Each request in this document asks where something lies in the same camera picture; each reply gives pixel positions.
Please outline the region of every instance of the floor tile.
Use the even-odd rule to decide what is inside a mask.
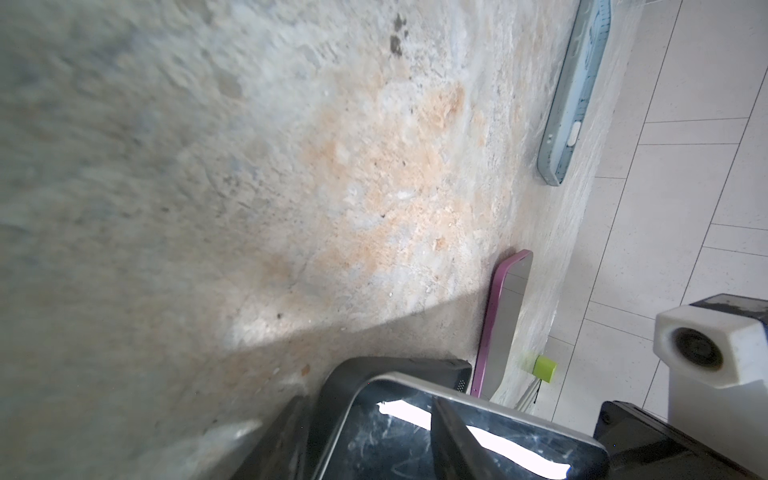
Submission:
[[[710,225],[710,231],[707,232],[704,246],[741,253],[768,255],[768,230],[731,227],[713,223]]]
[[[556,339],[574,345],[587,309],[600,258],[605,250],[611,224],[624,188],[624,180],[595,178],[581,221],[578,237],[565,275],[563,290],[549,332]]]
[[[745,126],[746,118],[648,123],[640,144],[738,144]]]
[[[603,147],[598,177],[627,177],[679,7],[680,0],[665,0],[644,7]]]
[[[664,362],[659,362],[659,368],[656,370],[656,375],[654,375],[654,381],[650,384],[648,398],[645,399],[643,410],[647,410],[666,420],[669,416],[667,413],[669,394],[670,367]]]
[[[603,402],[643,405],[657,364],[650,340],[585,320],[554,422],[592,435]]]
[[[718,293],[768,299],[768,257],[702,248],[683,303]]]
[[[768,86],[763,85],[744,131],[714,222],[768,229]]]
[[[680,305],[735,145],[641,145],[592,300],[655,318]]]
[[[558,367],[554,370],[551,382],[541,383],[532,412],[538,418],[552,420],[554,408],[558,404],[560,390],[563,388],[565,373],[568,371],[568,363],[571,362],[573,352],[574,346],[551,336],[547,339],[547,346],[544,347],[544,356],[557,362]]]
[[[615,329],[632,333],[645,339],[654,339],[656,320],[637,315],[636,313],[624,312],[612,306],[590,302],[584,318],[606,326],[612,326]]]
[[[767,45],[765,0],[685,0],[647,121],[748,117]]]

